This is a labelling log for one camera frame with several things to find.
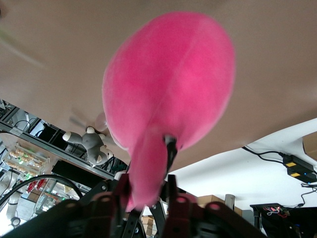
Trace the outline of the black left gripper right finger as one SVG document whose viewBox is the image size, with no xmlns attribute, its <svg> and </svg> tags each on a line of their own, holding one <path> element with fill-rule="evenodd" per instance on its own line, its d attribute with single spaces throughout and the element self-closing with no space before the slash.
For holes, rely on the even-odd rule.
<svg viewBox="0 0 317 238">
<path fill-rule="evenodd" d="M 168 218 L 162 238 L 266 238 L 221 202 L 204 208 L 194 196 L 178 192 L 176 176 L 168 176 Z"/>
</svg>

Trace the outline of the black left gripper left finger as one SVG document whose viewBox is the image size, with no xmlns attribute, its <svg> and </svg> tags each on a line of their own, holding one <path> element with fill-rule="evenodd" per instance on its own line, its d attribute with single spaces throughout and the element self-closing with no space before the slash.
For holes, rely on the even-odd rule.
<svg viewBox="0 0 317 238">
<path fill-rule="evenodd" d="M 122 174 L 112 189 L 100 182 L 79 200 L 65 200 L 4 238 L 111 238 L 125 212 L 129 175 Z"/>
</svg>

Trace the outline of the hot pink frog plush toy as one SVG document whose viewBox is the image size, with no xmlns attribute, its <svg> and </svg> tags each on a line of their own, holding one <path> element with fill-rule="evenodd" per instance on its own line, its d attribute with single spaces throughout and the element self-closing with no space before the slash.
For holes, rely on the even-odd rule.
<svg viewBox="0 0 317 238">
<path fill-rule="evenodd" d="M 231 40 L 202 13 L 158 16 L 120 46 L 105 70 L 102 96 L 110 134 L 131 159 L 127 211 L 157 202 L 177 152 L 221 118 L 234 77 Z"/>
</svg>

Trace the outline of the grey husky plush toy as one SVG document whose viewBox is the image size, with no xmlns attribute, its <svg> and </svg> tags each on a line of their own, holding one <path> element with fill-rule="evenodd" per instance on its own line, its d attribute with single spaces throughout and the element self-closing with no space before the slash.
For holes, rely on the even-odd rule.
<svg viewBox="0 0 317 238">
<path fill-rule="evenodd" d="M 87 152 L 87 161 L 93 168 L 105 164 L 113 157 L 113 152 L 107 149 L 106 136 L 97 133 L 91 126 L 87 127 L 83 135 L 75 132 L 66 132 L 62 139 L 66 142 L 82 145 Z"/>
</svg>

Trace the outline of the light pink dog plush toy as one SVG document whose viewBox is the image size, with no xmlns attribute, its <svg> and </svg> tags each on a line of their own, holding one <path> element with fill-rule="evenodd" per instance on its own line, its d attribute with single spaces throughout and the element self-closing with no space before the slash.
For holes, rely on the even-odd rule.
<svg viewBox="0 0 317 238">
<path fill-rule="evenodd" d="M 99 132 L 107 130 L 107 120 L 104 112 L 101 112 L 97 115 L 95 119 L 95 129 Z"/>
</svg>

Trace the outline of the brown cardboard box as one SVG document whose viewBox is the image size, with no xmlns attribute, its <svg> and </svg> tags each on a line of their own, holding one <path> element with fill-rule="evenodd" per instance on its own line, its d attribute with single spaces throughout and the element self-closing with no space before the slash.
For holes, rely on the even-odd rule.
<svg viewBox="0 0 317 238">
<path fill-rule="evenodd" d="M 317 161 L 317 131 L 303 136 L 303 149 L 307 156 Z"/>
<path fill-rule="evenodd" d="M 210 202 L 220 202 L 225 204 L 225 201 L 223 199 L 220 199 L 219 197 L 215 196 L 215 195 L 206 195 L 206 196 L 201 196 L 197 198 L 197 204 L 200 207 L 205 207 L 208 203 Z M 240 208 L 234 206 L 233 211 L 235 213 L 237 213 L 238 215 L 242 216 L 243 212 Z"/>
</svg>

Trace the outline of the black electronics bench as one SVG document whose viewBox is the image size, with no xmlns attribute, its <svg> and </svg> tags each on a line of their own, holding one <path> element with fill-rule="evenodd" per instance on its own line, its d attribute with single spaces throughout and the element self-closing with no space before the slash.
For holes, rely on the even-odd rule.
<svg viewBox="0 0 317 238">
<path fill-rule="evenodd" d="M 317 207 L 253 204 L 254 226 L 267 238 L 317 238 Z"/>
</svg>

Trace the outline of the shelf rack with bread toys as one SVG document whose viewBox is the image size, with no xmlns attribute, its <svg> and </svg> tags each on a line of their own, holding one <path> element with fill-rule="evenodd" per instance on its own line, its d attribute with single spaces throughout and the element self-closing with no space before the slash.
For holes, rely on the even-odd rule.
<svg viewBox="0 0 317 238">
<path fill-rule="evenodd" d="M 12 169 L 31 177 L 42 175 L 50 162 L 50 157 L 44 157 L 21 147 L 19 143 L 10 149 L 2 160 Z"/>
</svg>

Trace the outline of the black power adapter yellow label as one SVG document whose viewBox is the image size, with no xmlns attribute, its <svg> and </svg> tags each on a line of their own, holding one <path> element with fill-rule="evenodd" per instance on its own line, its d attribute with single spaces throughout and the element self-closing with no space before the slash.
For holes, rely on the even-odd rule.
<svg viewBox="0 0 317 238">
<path fill-rule="evenodd" d="M 282 158 L 283 165 L 295 172 L 299 172 L 300 174 L 310 174 L 315 172 L 313 165 L 294 155 L 283 155 Z"/>
<path fill-rule="evenodd" d="M 317 182 L 317 176 L 314 173 L 300 173 L 292 170 L 287 170 L 287 173 L 289 176 L 307 184 Z"/>
</svg>

